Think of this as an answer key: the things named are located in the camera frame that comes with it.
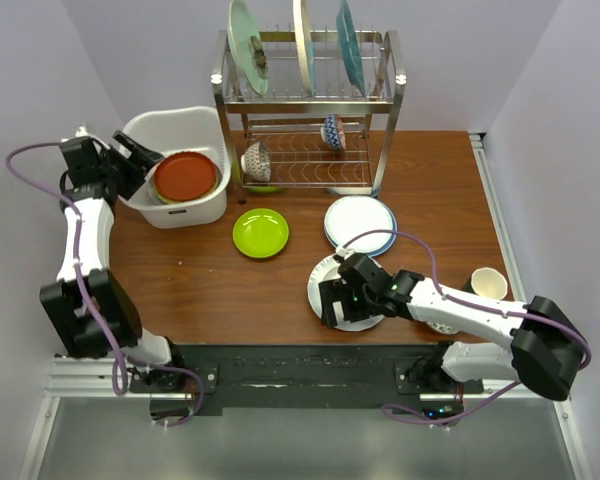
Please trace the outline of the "red-orange plate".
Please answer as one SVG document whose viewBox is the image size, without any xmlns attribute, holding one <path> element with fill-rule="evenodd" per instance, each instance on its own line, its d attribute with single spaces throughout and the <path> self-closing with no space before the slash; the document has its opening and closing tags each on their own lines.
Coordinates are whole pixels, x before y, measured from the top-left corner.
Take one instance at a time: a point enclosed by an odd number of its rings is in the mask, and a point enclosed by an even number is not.
<svg viewBox="0 0 600 480">
<path fill-rule="evenodd" d="M 212 160 L 198 152 L 174 153 L 161 161 L 153 174 L 154 189 L 167 203 L 188 202 L 212 192 L 218 174 Z"/>
</svg>

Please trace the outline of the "yellow woven pattern plate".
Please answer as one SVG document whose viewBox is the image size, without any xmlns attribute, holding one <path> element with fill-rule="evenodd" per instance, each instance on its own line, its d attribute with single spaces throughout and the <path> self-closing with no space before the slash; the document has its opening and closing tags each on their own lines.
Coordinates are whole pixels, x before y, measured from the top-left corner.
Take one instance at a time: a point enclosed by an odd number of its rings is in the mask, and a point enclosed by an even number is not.
<svg viewBox="0 0 600 480">
<path fill-rule="evenodd" d="M 215 181 L 213 183 L 213 185 L 202 195 L 195 197 L 195 200 L 201 200 L 202 198 L 205 198 L 209 195 L 211 195 L 219 186 L 221 180 L 221 175 L 219 173 L 215 174 Z M 167 196 L 162 195 L 155 184 L 154 178 L 151 177 L 149 180 L 149 192 L 148 195 L 150 197 L 150 199 L 157 205 L 174 205 L 174 204 L 179 204 L 179 203 L 185 203 L 185 200 L 174 200 L 171 199 Z"/>
</svg>

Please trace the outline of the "lime green plate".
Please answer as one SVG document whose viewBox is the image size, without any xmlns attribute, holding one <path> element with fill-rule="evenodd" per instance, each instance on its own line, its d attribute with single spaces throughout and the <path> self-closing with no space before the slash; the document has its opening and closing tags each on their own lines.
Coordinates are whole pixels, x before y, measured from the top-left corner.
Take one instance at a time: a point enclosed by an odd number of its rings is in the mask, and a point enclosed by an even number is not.
<svg viewBox="0 0 600 480">
<path fill-rule="evenodd" d="M 255 208 L 243 213 L 232 229 L 237 250 L 258 260 L 281 253 L 289 237 L 290 228 L 284 216 L 269 208 Z"/>
</svg>

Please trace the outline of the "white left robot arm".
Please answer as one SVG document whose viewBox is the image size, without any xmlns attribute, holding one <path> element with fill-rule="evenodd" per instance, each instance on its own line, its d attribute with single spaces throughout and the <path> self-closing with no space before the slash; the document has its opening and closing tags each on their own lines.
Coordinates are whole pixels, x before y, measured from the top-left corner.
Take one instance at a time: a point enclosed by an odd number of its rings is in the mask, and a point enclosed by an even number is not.
<svg viewBox="0 0 600 480">
<path fill-rule="evenodd" d="M 40 301 L 67 353 L 74 359 L 114 359 L 116 390 L 130 374 L 164 392 L 187 384 L 187 368 L 175 344 L 146 330 L 138 310 L 109 267 L 109 241 L 118 199 L 130 199 L 163 160 L 117 131 L 111 146 L 84 126 L 60 142 L 67 170 L 60 207 L 67 223 L 64 258 Z"/>
</svg>

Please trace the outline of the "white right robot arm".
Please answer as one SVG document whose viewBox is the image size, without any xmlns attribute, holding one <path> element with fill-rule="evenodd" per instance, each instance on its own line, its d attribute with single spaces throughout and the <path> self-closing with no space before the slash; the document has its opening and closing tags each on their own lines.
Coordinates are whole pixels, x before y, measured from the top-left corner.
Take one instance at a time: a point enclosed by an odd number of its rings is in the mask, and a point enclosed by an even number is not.
<svg viewBox="0 0 600 480">
<path fill-rule="evenodd" d="M 584 337 L 548 298 L 536 296 L 528 303 L 491 299 L 408 270 L 390 274 L 359 252 L 319 262 L 309 276 L 307 297 L 330 329 L 358 331 L 399 317 L 481 338 L 476 346 L 450 343 L 421 369 L 428 386 L 439 393 L 459 382 L 499 379 L 564 401 L 590 360 Z"/>
</svg>

